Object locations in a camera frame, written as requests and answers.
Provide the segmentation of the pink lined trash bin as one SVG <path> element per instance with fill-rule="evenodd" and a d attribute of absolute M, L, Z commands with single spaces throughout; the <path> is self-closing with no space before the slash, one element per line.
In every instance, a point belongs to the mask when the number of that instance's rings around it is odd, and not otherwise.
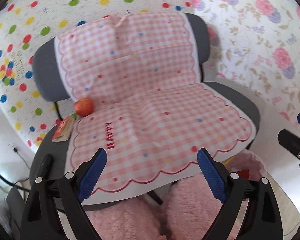
<path fill-rule="evenodd" d="M 242 150 L 222 163 L 229 172 L 237 172 L 243 179 L 259 181 L 267 176 L 264 162 L 250 150 Z"/>

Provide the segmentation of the pink fuzzy right trousers leg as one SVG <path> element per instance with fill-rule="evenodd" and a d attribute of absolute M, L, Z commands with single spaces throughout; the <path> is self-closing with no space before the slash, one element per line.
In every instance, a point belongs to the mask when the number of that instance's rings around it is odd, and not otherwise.
<path fill-rule="evenodd" d="M 221 206 L 204 176 L 197 174 L 172 185 L 161 206 L 161 214 L 171 239 L 202 239 Z"/>

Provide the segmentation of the pink fuzzy trousers leg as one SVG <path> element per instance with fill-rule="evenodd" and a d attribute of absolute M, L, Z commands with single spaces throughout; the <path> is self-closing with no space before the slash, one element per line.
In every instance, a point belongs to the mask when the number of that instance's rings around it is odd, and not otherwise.
<path fill-rule="evenodd" d="M 87 216 L 102 239 L 166 239 L 152 206 L 143 197 L 130 198 Z"/>
<path fill-rule="evenodd" d="M 204 176 L 197 174 L 172 185 L 161 206 L 161 214 L 171 239 L 202 239 L 221 206 Z"/>

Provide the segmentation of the red apple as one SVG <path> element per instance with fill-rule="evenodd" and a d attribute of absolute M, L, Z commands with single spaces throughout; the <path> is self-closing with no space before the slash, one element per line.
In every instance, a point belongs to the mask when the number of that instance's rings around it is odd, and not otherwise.
<path fill-rule="evenodd" d="M 74 104 L 74 111 L 81 117 L 89 116 L 94 111 L 94 103 L 91 99 L 80 99 Z"/>

